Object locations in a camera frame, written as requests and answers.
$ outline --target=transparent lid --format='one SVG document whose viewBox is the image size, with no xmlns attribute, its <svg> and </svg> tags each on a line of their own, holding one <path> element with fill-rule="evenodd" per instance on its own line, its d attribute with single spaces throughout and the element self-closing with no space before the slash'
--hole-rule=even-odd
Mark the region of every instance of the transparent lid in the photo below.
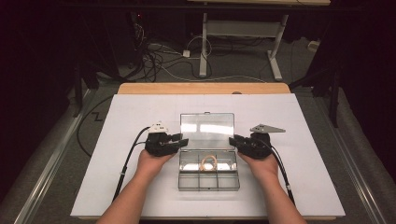
<svg viewBox="0 0 396 224">
<path fill-rule="evenodd" d="M 233 137 L 233 114 L 204 113 L 181 114 L 180 132 L 189 144 L 182 150 L 233 150 L 229 137 Z"/>
</svg>

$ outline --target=person's left arm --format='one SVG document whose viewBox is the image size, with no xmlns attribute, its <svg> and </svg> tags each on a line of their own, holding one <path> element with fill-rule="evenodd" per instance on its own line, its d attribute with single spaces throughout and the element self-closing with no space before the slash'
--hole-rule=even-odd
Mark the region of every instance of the person's left arm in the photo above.
<svg viewBox="0 0 396 224">
<path fill-rule="evenodd" d="M 154 157 L 142 150 L 134 177 L 96 223 L 139 223 L 149 184 L 173 156 Z"/>
</svg>

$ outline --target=table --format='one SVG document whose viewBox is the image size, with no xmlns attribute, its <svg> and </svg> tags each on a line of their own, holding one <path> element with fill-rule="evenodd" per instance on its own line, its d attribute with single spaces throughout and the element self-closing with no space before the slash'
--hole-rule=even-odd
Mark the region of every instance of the table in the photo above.
<svg viewBox="0 0 396 224">
<path fill-rule="evenodd" d="M 210 3 L 243 3 L 243 4 L 263 4 L 263 5 L 302 5 L 302 6 L 328 6 L 330 0 L 189 0 L 192 2 Z M 279 66 L 276 62 L 276 53 L 285 31 L 286 22 L 289 15 L 283 15 L 281 22 L 258 22 L 258 21 L 209 21 L 207 13 L 204 13 L 202 31 L 202 49 L 200 57 L 200 77 L 206 77 L 206 63 L 208 53 L 206 42 L 208 35 L 234 35 L 253 37 L 274 37 L 274 47 L 267 51 L 268 60 L 276 81 L 282 80 Z"/>
<path fill-rule="evenodd" d="M 230 94 L 236 91 L 242 94 Z M 178 133 L 181 112 L 206 111 L 233 112 L 235 133 L 245 136 L 258 123 L 286 129 L 271 137 L 284 162 L 299 211 L 306 219 L 345 215 L 298 102 L 285 84 L 130 83 L 123 84 L 113 98 L 71 216 L 97 218 L 108 208 L 126 155 L 142 128 L 161 120 L 169 133 Z M 132 178 L 142 149 L 142 145 L 135 148 L 124 185 Z M 151 184 L 142 218 L 266 218 L 260 187 L 239 158 L 241 188 L 233 192 L 178 191 L 178 160 L 176 154 Z"/>
</svg>

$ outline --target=clear plastic box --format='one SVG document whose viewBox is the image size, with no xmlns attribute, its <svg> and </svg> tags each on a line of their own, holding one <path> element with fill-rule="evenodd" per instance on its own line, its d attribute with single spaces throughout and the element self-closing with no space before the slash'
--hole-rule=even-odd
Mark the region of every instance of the clear plastic box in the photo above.
<svg viewBox="0 0 396 224">
<path fill-rule="evenodd" d="M 180 149 L 179 190 L 239 190 L 233 114 L 181 114 L 180 130 L 189 144 Z"/>
</svg>

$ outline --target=dark background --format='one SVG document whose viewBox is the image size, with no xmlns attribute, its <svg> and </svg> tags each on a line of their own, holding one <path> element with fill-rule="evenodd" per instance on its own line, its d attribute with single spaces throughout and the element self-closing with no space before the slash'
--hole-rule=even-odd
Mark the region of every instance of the dark background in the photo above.
<svg viewBox="0 0 396 224">
<path fill-rule="evenodd" d="M 313 76 L 329 64 L 341 66 L 341 87 L 351 108 L 376 154 L 395 179 L 392 163 L 396 161 L 393 130 L 396 127 L 396 18 L 387 10 L 390 6 L 387 2 L 390 1 L 332 1 L 336 6 L 364 6 L 361 15 L 331 18 L 310 13 L 292 15 L 284 39 L 289 42 L 302 36 L 322 39 L 307 75 Z M 202 28 L 200 14 L 143 15 L 147 16 L 145 23 L 153 34 L 177 45 L 186 44 L 190 35 L 197 35 Z M 117 65 L 134 59 L 133 36 L 124 17 L 125 13 L 113 11 L 87 12 L 82 18 L 79 13 L 61 10 L 50 0 L 0 3 L 0 200 L 68 107 L 66 96 L 73 87 L 76 64 L 84 63 L 82 76 L 94 87 L 95 71 L 117 76 Z M 240 17 L 255 20 L 254 16 Z M 93 39 L 101 43 L 100 48 Z M 125 48 L 113 49 L 112 41 L 125 43 Z M 310 83 L 327 87 L 331 84 L 325 78 Z"/>
</svg>

